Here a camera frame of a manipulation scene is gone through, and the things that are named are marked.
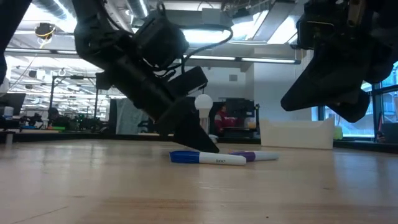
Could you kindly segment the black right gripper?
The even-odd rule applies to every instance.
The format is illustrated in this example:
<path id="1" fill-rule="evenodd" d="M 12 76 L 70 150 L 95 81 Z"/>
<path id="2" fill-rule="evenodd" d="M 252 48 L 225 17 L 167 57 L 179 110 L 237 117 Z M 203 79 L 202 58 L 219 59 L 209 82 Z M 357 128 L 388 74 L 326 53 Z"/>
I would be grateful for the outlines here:
<path id="1" fill-rule="evenodd" d="M 280 104 L 286 111 L 327 105 L 350 123 L 363 118 L 370 96 L 358 83 L 380 83 L 397 61 L 397 0 L 307 1 L 297 43 L 313 58 Z"/>

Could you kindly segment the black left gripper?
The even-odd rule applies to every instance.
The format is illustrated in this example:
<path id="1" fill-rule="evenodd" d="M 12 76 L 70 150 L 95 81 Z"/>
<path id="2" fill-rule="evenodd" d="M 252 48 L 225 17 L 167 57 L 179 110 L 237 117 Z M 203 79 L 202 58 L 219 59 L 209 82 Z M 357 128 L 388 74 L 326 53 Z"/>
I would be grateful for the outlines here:
<path id="1" fill-rule="evenodd" d="M 161 136 L 173 134 L 173 142 L 201 152 L 219 153 L 218 147 L 200 126 L 192 99 L 176 97 L 206 87 L 208 79 L 201 67 L 193 67 L 167 83 L 125 55 L 98 57 L 96 66 L 105 71 L 112 86 L 155 121 Z"/>

